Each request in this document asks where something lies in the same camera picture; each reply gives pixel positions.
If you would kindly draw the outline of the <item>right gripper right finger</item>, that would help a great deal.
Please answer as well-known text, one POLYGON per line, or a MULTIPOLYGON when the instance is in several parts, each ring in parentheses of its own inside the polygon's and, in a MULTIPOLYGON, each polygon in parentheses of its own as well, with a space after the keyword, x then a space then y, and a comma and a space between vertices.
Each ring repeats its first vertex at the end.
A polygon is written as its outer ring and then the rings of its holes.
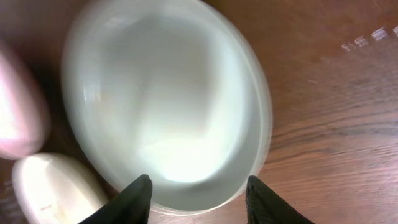
POLYGON ((313 224, 256 176, 246 185, 248 224, 313 224))

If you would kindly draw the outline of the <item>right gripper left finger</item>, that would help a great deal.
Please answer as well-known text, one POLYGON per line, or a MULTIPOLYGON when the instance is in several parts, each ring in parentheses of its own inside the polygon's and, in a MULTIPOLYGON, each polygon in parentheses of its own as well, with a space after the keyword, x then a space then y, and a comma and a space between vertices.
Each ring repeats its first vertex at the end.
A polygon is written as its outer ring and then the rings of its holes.
POLYGON ((140 175, 80 224, 147 224, 152 188, 150 177, 146 174, 140 175))

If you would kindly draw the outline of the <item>white plate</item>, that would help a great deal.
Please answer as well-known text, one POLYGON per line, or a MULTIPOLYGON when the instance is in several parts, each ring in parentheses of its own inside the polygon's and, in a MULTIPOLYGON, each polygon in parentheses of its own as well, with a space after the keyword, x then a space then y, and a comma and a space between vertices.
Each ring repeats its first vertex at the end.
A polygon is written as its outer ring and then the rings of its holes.
POLYGON ((65 41, 62 95, 97 172, 116 190, 148 175, 160 213, 202 214, 236 199, 271 143, 256 55, 199 0, 88 2, 65 41))
POLYGON ((29 223, 80 223, 108 201, 83 164, 57 153, 18 160, 12 186, 29 223))
POLYGON ((38 83, 1 42, 1 157, 16 160, 36 153, 49 132, 50 114, 38 83))

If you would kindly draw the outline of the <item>white plate top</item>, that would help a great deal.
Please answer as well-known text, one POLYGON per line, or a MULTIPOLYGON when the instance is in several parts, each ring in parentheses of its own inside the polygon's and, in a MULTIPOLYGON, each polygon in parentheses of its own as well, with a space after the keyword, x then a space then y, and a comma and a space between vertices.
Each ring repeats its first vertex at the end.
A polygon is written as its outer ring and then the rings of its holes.
POLYGON ((38 83, 1 42, 1 157, 16 160, 36 153, 49 132, 50 114, 38 83))

